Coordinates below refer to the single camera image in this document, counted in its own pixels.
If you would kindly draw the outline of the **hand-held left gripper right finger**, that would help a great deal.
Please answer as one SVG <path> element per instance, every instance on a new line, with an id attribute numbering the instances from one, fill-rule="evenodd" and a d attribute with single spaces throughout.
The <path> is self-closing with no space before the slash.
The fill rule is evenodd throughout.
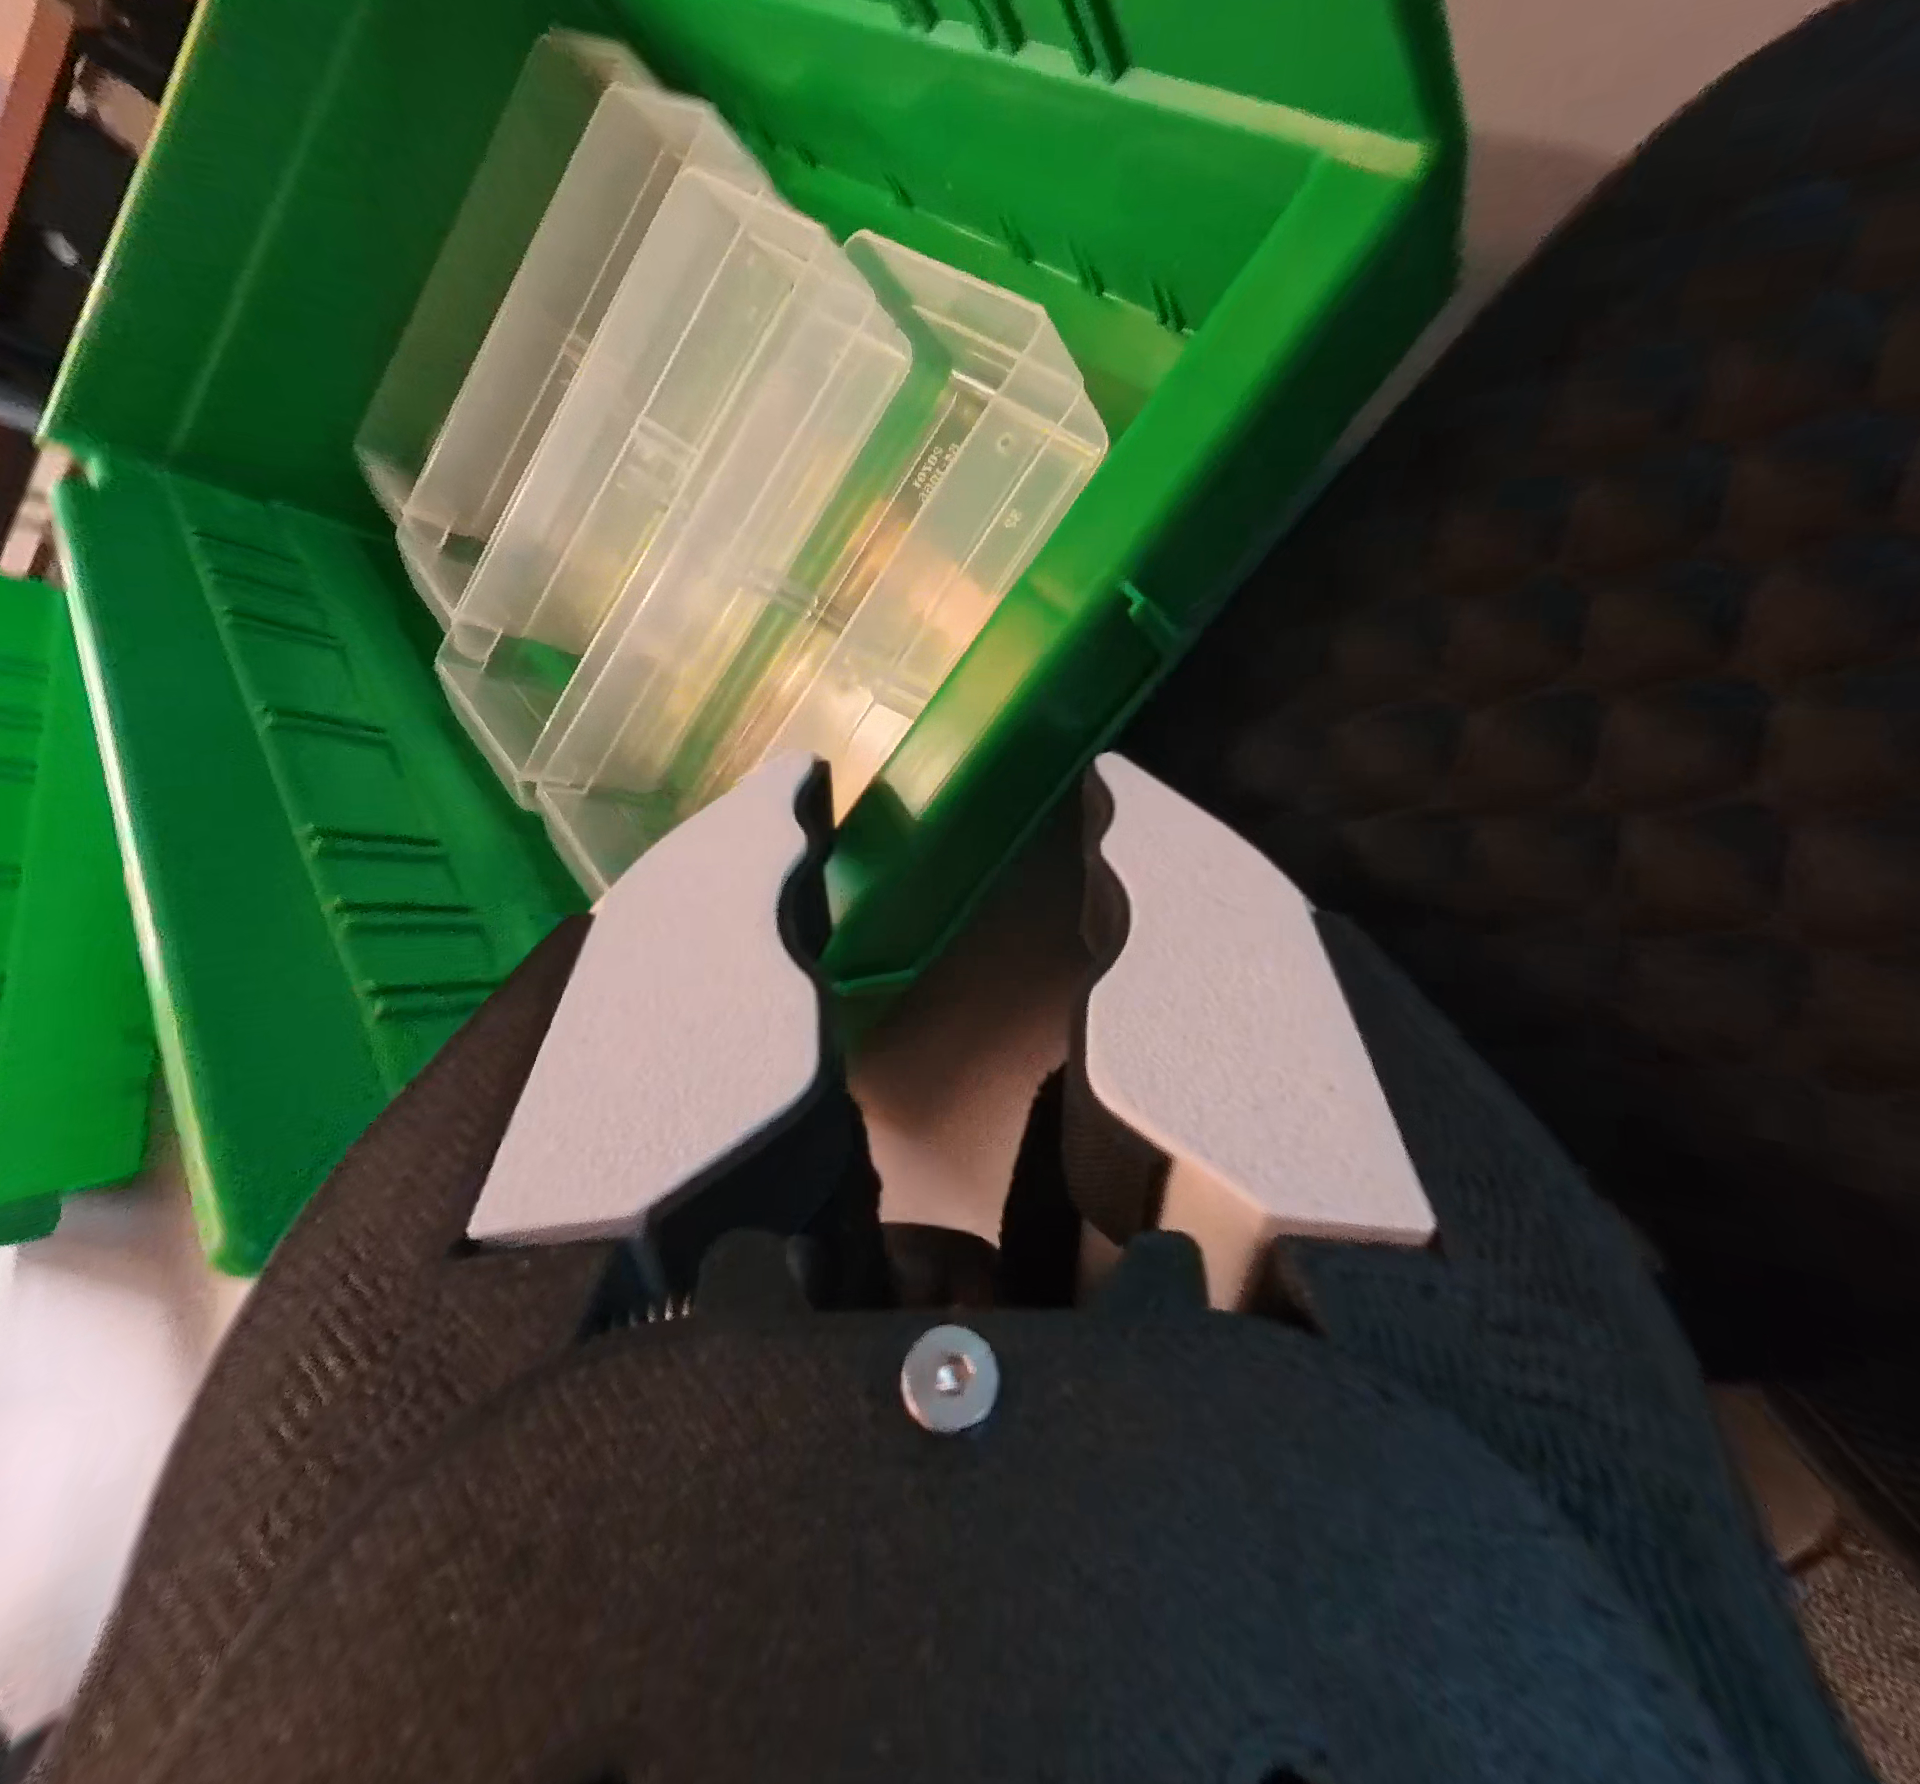
<path id="1" fill-rule="evenodd" d="M 1078 1079 L 1145 1149 L 1123 1244 L 1429 1244 L 1411 1165 L 1307 896 L 1195 802 L 1106 752 L 1086 796 L 1091 976 Z"/>

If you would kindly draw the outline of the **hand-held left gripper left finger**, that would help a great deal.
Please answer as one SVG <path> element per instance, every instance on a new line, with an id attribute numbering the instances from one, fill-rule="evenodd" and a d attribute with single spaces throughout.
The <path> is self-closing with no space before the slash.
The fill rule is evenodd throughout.
<path id="1" fill-rule="evenodd" d="M 629 1239 L 742 1168 L 825 1079 L 818 939 L 831 771 L 773 756 L 593 905 L 469 1217 L 476 1246 Z"/>

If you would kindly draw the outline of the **green plastic bin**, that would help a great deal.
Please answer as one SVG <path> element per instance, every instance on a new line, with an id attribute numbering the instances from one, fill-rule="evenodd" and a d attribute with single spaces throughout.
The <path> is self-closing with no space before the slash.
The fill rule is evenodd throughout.
<path id="1" fill-rule="evenodd" d="M 73 622 L 1 581 L 1 1244 L 134 1177 L 155 1040 Z"/>
<path id="2" fill-rule="evenodd" d="M 802 211 L 1042 304 L 1114 443 L 840 825 L 853 1026 L 1278 540 L 1459 275 L 1442 0 L 204 0 L 46 417 L 199 1242 L 253 1275 L 578 886 L 460 733 L 354 433 L 550 26 Z"/>

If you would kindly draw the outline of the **black quilted cloth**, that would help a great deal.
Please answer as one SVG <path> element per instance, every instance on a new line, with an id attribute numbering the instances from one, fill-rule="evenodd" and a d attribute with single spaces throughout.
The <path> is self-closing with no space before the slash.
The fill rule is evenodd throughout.
<path id="1" fill-rule="evenodd" d="M 1918 0 L 1647 140 L 1123 750 L 1363 929 L 1714 1363 L 1916 1371 Z"/>

